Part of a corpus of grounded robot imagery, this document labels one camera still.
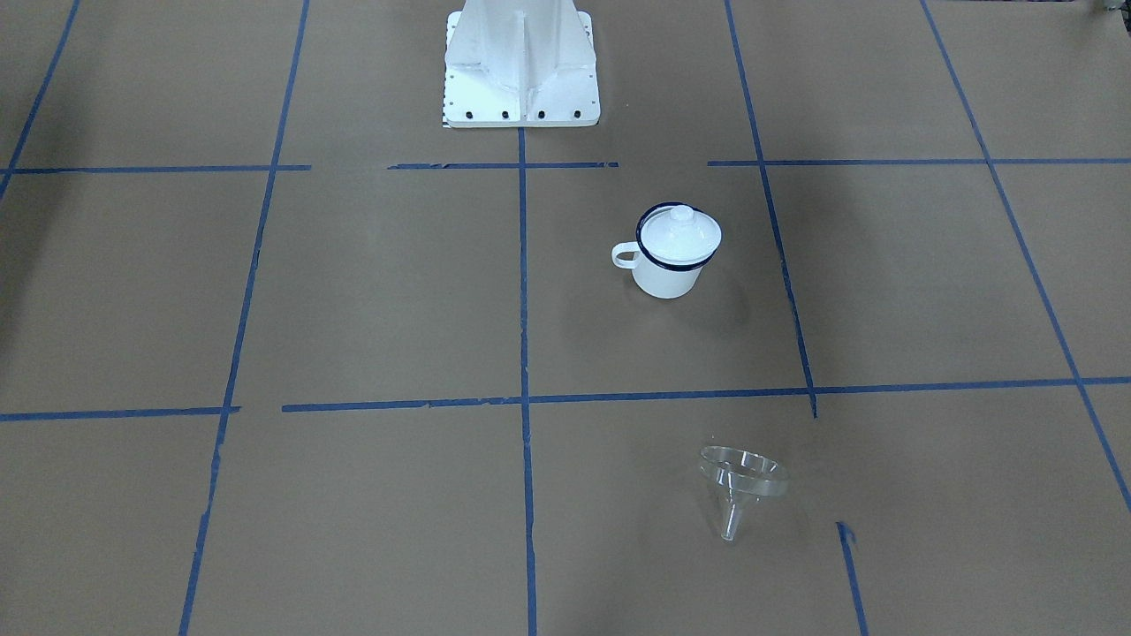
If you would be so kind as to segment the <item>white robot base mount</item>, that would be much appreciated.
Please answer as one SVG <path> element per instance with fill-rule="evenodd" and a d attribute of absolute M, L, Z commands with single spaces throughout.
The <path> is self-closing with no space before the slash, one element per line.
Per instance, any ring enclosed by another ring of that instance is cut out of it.
<path fill-rule="evenodd" d="M 594 25 L 573 1 L 466 1 L 444 23 L 442 124 L 594 126 Z"/>

